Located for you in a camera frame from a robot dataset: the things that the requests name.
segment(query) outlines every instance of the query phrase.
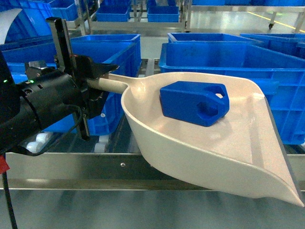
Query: dustpan handle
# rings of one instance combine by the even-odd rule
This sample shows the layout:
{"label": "dustpan handle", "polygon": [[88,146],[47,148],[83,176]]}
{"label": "dustpan handle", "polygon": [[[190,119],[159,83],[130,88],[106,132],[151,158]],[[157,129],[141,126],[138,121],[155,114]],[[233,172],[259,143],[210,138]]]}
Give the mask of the dustpan handle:
{"label": "dustpan handle", "polygon": [[101,78],[96,80],[87,79],[87,83],[90,87],[122,94],[128,86],[131,86],[137,78],[115,75],[115,74],[106,74]]}

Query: cable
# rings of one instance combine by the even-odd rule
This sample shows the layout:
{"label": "cable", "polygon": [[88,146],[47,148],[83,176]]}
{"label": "cable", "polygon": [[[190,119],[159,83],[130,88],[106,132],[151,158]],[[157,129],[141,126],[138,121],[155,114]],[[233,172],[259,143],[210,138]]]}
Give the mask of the cable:
{"label": "cable", "polygon": [[16,219],[15,219],[13,205],[11,203],[8,176],[7,176],[6,172],[2,173],[2,182],[3,182],[3,189],[4,189],[4,193],[5,193],[5,198],[6,198],[6,204],[8,206],[9,215],[10,215],[11,228],[18,229]]}
{"label": "cable", "polygon": [[[76,105],[67,105],[67,109],[71,109],[72,111],[78,112],[80,117],[77,120],[77,122],[75,123],[75,125],[72,126],[68,130],[68,132],[64,133],[61,137],[59,137],[55,142],[50,144],[48,147],[44,147],[39,153],[34,154],[27,150],[28,151],[27,155],[39,156],[39,155],[47,152],[52,147],[56,146],[65,136],[67,136],[68,133],[70,133],[73,129],[75,129],[80,124],[81,120],[83,119],[83,113],[82,113],[81,108]],[[12,229],[18,229],[13,205],[12,205],[11,198],[10,198],[10,189],[9,189],[9,183],[8,183],[8,176],[7,176],[6,172],[2,173],[2,182],[3,182],[3,189],[4,189],[4,193],[5,193],[6,203],[7,203],[7,207],[8,207],[8,211],[9,211],[9,215],[10,215],[11,227],[12,227]]]}
{"label": "cable", "polygon": [[49,149],[53,148],[54,146],[56,146],[62,139],[64,139],[69,133],[72,132],[72,130],[74,130],[80,123],[81,123],[81,120],[83,119],[83,114],[82,114],[82,110],[79,106],[76,106],[76,105],[67,105],[67,108],[68,109],[71,109],[75,112],[78,112],[79,114],[79,119],[77,120],[77,122],[75,123],[74,126],[72,126],[68,132],[64,133],[61,137],[59,137],[58,139],[56,139],[55,142],[53,142],[52,144],[50,144],[49,146],[46,146],[44,147],[40,152],[38,153],[31,153],[30,156],[39,156],[41,154],[44,154],[45,152],[47,152]]}

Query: white object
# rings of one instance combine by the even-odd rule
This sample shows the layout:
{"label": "white object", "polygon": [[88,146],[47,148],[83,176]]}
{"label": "white object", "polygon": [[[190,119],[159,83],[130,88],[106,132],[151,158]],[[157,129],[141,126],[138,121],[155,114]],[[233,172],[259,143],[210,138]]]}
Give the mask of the white object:
{"label": "white object", "polygon": [[10,26],[17,17],[17,15],[21,12],[22,9],[12,9],[0,12],[0,44],[5,43],[6,36],[9,32]]}
{"label": "white object", "polygon": [[41,142],[29,142],[27,144],[27,150],[31,151],[32,153],[37,153],[41,150],[43,143]]}
{"label": "white object", "polygon": [[36,142],[41,142],[42,144],[47,143],[52,137],[52,133],[39,133],[36,136]]}
{"label": "white object", "polygon": [[[223,83],[230,110],[211,127],[163,116],[160,88],[176,81]],[[88,84],[123,93],[122,107],[142,155],[154,168],[198,186],[304,207],[261,89],[252,81],[205,73],[145,78],[104,75]]]}
{"label": "white object", "polygon": [[107,143],[109,141],[109,135],[103,135],[99,137],[100,143]]}
{"label": "white object", "polygon": [[94,147],[94,152],[95,153],[104,153],[106,148],[105,143],[96,143]]}

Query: gray floor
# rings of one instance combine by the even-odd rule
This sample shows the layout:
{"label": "gray floor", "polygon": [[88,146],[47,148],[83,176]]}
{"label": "gray floor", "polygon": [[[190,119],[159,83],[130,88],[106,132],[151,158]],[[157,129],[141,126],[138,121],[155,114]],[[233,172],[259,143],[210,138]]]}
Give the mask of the gray floor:
{"label": "gray floor", "polygon": [[[277,20],[294,25],[297,14]],[[269,22],[249,13],[194,15],[192,31],[266,33]],[[276,24],[274,33],[293,29]],[[161,37],[142,37],[142,57],[158,58]],[[275,199],[249,199],[220,192],[194,191],[28,191],[12,190],[21,229],[300,229],[305,209]],[[3,191],[0,191],[0,229],[9,229]]]}

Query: blue storage crate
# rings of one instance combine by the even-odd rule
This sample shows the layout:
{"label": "blue storage crate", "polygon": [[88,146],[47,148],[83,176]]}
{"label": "blue storage crate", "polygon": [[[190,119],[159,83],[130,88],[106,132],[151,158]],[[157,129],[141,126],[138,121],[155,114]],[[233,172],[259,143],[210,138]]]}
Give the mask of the blue storage crate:
{"label": "blue storage crate", "polygon": [[264,6],[265,0],[251,0],[250,4],[253,6]]}
{"label": "blue storage crate", "polygon": [[194,6],[223,6],[225,0],[193,0]]}
{"label": "blue storage crate", "polygon": [[167,0],[169,6],[176,6],[176,0]]}
{"label": "blue storage crate", "polygon": [[251,0],[225,0],[226,5],[240,5],[247,6],[250,5]]}
{"label": "blue storage crate", "polygon": [[265,6],[304,6],[304,0],[264,0]]}
{"label": "blue storage crate", "polygon": [[284,54],[297,56],[298,42],[305,42],[305,34],[240,34],[264,42],[262,47],[282,52]]}
{"label": "blue storage crate", "polygon": [[[130,65],[136,53],[134,43],[130,42],[72,42],[73,53],[88,55],[95,62],[114,63],[120,68],[113,73],[130,76]],[[9,69],[16,81],[26,81],[24,62],[44,59],[49,66],[54,66],[56,54],[53,43],[41,44],[27,48],[4,51],[3,56],[8,62]],[[88,120],[91,135],[108,135],[112,133],[123,114],[120,94],[110,94],[101,116]],[[66,132],[73,125],[72,115],[51,125],[45,131]]]}
{"label": "blue storage crate", "polygon": [[284,144],[305,139],[305,60],[248,44],[163,44],[160,69],[247,78],[264,92]]}
{"label": "blue storage crate", "polygon": [[298,47],[298,57],[301,57],[303,59],[305,59],[305,43],[298,43],[297,44]]}
{"label": "blue storage crate", "polygon": [[128,6],[100,6],[96,11],[97,21],[128,21],[130,18]]}
{"label": "blue storage crate", "polygon": [[74,21],[78,18],[77,7],[74,0],[54,0],[50,2],[54,17]]}
{"label": "blue storage crate", "polygon": [[15,42],[10,42],[6,44],[0,45],[0,50],[10,50],[10,49],[18,49],[18,48],[25,48],[28,46],[38,45],[38,44],[44,44],[44,43],[50,43],[53,41],[52,36],[41,36],[41,37],[34,37],[34,38],[28,38],[23,40],[18,40]]}
{"label": "blue storage crate", "polygon": [[104,0],[101,6],[130,6],[134,0]]}
{"label": "blue storage crate", "polygon": [[102,35],[87,35],[77,38],[72,38],[71,42],[131,42],[135,43],[136,52],[134,60],[131,63],[132,73],[130,76],[134,77],[139,71],[141,59],[141,41],[139,34],[102,34]]}
{"label": "blue storage crate", "polygon": [[10,26],[6,42],[51,34],[50,27],[45,21],[46,18],[53,16],[49,4],[23,0],[0,1],[0,11],[14,8],[22,11]]}
{"label": "blue storage crate", "polygon": [[263,42],[225,33],[168,33],[168,42],[227,42],[262,45]]}
{"label": "blue storage crate", "polygon": [[179,8],[175,6],[151,6],[147,10],[148,22],[179,22]]}

